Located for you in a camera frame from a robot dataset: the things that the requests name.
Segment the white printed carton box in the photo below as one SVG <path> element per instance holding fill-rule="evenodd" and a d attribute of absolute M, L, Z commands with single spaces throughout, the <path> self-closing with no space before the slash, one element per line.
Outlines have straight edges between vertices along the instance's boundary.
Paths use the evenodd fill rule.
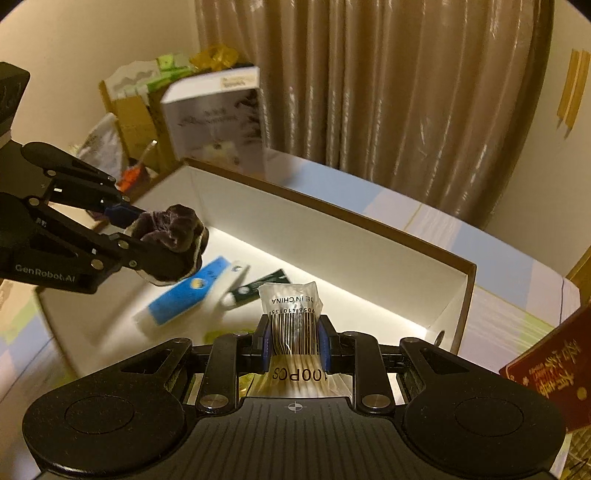
<path fill-rule="evenodd" d="M 263 176 L 259 67 L 183 78 L 169 86 L 160 106 L 176 159 Z"/>

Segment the brown cardboard carton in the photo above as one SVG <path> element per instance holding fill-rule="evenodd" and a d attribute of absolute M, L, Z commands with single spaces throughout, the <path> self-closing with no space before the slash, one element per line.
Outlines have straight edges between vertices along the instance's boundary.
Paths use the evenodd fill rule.
<path fill-rule="evenodd" d="M 167 90 L 168 86 L 163 86 L 148 93 L 148 107 L 156 131 L 157 150 L 160 158 L 159 165 L 161 172 L 173 171 L 177 168 L 178 164 L 173 152 L 163 114 L 163 107 L 161 105 L 161 100 Z"/>

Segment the yellow gift bow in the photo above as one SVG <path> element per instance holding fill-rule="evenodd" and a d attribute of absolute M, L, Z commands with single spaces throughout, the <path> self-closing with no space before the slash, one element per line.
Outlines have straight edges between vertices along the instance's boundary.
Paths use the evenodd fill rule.
<path fill-rule="evenodd" d="M 223 44 L 208 47 L 189 58 L 198 73 L 228 70 L 238 63 L 239 53 Z"/>

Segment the brown cardboard storage box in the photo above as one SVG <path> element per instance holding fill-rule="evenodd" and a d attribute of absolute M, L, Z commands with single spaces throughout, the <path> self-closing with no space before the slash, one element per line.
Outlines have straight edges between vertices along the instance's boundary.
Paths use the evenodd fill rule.
<path fill-rule="evenodd" d="M 393 227 L 286 188 L 192 162 L 138 201 L 144 210 L 183 204 L 209 232 L 205 261 L 246 264 L 246 279 L 276 270 L 315 283 L 335 329 L 361 331 L 383 344 L 404 337 L 458 353 L 476 278 L 473 263 Z M 204 343 L 213 331 L 256 327 L 259 302 L 229 311 L 221 290 L 164 327 L 136 314 L 162 289 L 130 270 L 92 295 L 36 293 L 43 316 L 73 370 L 87 375 L 174 337 Z"/>

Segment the maroon bowl with food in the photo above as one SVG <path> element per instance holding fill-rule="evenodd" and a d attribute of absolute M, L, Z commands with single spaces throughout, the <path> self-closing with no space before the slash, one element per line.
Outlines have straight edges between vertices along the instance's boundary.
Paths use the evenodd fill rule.
<path fill-rule="evenodd" d="M 146 167 L 143 163 L 137 163 L 123 172 L 116 186 L 120 192 L 130 196 L 135 190 L 148 185 L 157 175 L 157 172 Z"/>

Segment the red gold patterned box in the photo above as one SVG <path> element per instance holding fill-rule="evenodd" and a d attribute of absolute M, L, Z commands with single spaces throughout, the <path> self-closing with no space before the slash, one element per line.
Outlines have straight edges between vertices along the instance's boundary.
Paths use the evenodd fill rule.
<path fill-rule="evenodd" d="M 591 312 L 588 305 L 499 370 L 560 410 L 569 433 L 590 426 Z"/>

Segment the dark green white tube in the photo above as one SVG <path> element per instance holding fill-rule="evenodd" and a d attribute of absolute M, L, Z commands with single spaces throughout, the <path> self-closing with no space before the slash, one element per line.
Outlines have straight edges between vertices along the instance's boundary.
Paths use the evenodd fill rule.
<path fill-rule="evenodd" d="M 276 270 L 273 273 L 267 274 L 262 278 L 254 280 L 249 284 L 245 284 L 230 290 L 221 300 L 221 306 L 226 310 L 235 309 L 236 307 L 249 304 L 250 302 L 259 299 L 259 287 L 266 283 L 283 283 L 287 284 L 290 279 L 283 269 Z"/>

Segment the beige pleated curtain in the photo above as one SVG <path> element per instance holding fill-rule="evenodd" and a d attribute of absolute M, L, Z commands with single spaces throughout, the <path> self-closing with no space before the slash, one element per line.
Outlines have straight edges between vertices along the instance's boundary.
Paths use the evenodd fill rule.
<path fill-rule="evenodd" d="M 260 70 L 271 148 L 485 226 L 529 132 L 550 1 L 198 1 Z"/>

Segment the blue white tube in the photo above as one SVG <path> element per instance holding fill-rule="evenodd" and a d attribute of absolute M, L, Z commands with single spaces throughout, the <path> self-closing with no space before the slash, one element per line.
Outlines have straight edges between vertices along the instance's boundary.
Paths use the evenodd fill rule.
<path fill-rule="evenodd" d="M 243 261 L 230 262 L 219 256 L 138 311 L 133 320 L 140 331 L 151 336 L 202 305 L 211 310 L 245 278 L 249 268 Z"/>

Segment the dark wrapper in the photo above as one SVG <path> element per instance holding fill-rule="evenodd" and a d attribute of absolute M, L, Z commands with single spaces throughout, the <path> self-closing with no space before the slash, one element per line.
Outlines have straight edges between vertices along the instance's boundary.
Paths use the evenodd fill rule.
<path fill-rule="evenodd" d="M 175 204 L 164 211 L 142 212 L 125 230 L 129 237 L 170 253 L 182 267 L 172 272 L 169 257 L 157 256 L 155 265 L 138 274 L 153 285 L 165 286 L 195 274 L 202 265 L 209 232 L 194 210 Z"/>

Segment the yellow brown small carton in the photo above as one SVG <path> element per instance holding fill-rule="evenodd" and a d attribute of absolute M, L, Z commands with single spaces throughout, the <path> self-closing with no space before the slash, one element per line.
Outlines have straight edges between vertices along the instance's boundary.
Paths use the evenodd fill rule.
<path fill-rule="evenodd" d="M 113 107 L 128 156 L 139 160 L 146 148 L 157 139 L 148 108 L 140 96 L 117 99 Z"/>

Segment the yellow tape on wall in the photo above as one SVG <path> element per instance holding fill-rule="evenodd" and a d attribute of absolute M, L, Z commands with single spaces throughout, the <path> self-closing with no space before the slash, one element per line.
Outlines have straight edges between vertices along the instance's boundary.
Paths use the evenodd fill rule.
<path fill-rule="evenodd" d="M 567 138 L 576 123 L 590 71 L 590 52 L 571 50 L 566 78 L 557 108 L 558 126 L 566 128 Z"/>

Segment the clear cotton swab bag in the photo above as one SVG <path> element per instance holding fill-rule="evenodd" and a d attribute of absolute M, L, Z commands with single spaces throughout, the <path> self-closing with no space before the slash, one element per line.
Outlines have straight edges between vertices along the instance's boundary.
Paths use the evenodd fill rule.
<path fill-rule="evenodd" d="M 325 372 L 320 357 L 317 284 L 266 283 L 259 287 L 270 320 L 270 369 L 253 377 L 249 395 L 273 398 L 349 397 L 352 382 Z"/>

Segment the white scalloped holder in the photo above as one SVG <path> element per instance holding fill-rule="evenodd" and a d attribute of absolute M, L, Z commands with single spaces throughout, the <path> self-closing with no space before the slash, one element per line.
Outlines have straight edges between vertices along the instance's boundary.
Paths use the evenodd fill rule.
<path fill-rule="evenodd" d="M 139 96 L 148 105 L 147 84 L 159 74 L 156 60 L 133 61 L 119 67 L 106 80 L 98 84 L 99 93 L 107 112 L 114 113 L 114 102 L 124 98 Z"/>

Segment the green white small box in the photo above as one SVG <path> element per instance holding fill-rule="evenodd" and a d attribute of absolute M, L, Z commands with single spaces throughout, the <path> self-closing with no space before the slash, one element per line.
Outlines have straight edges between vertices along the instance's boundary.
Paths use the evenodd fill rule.
<path fill-rule="evenodd" d="M 146 83 L 149 93 L 195 73 L 195 67 L 183 53 L 161 55 L 156 64 L 156 75 Z"/>

